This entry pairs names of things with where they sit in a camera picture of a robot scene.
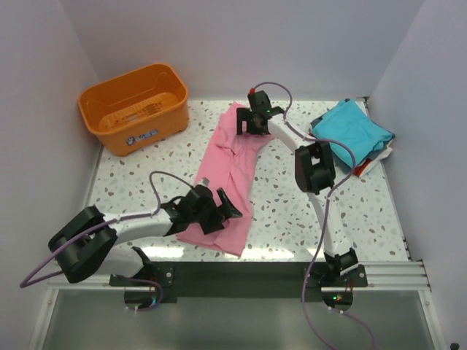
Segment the pink t shirt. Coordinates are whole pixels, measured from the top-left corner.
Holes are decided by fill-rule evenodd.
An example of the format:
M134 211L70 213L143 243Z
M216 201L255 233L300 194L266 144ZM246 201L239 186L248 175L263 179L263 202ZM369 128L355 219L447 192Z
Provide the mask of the pink t shirt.
M250 191L255 177L258 153L274 137L236 134L236 110L242 105L234 102L227 112L220 115L204 157L196 181L209 180L209 189L223 189L242 217L227 220L224 228L204 234L201 226L192 224L177 234L181 242L214 249L240 256L247 243L252 223Z

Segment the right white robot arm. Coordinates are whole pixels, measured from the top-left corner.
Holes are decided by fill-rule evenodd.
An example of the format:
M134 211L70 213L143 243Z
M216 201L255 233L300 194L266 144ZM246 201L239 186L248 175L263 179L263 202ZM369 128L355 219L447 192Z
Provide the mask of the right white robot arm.
M327 264L325 278L340 287L357 268L358 258L331 196L322 194L334 188L336 179L330 143L301 132L286 119L284 109L271 105L265 91L252 88L247 98L250 106L236 112L237 133L272 135L293 152L296 184L308 195L322 229L319 246Z

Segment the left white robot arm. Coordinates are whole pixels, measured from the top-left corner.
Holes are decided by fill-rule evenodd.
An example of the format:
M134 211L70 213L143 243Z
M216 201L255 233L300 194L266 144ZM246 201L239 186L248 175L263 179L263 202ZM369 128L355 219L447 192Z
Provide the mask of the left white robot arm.
M71 284L95 274L112 248L146 237L165 237L197 224L205 235L227 227L230 219L243 217L224 189L212 192L197 184L186 195L172 198L152 211L105 214L88 206L48 242L48 248Z

